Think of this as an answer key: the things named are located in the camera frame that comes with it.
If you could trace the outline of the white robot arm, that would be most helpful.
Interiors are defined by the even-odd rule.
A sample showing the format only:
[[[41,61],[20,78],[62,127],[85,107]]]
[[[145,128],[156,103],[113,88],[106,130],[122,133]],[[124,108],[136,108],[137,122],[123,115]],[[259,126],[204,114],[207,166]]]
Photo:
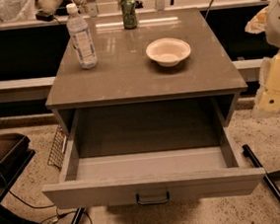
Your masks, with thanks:
[[[271,58],[264,57],[259,74],[259,89],[255,96],[255,108],[261,112],[280,109],[280,0],[270,0],[245,26],[249,34],[265,32],[267,42],[279,49]]]

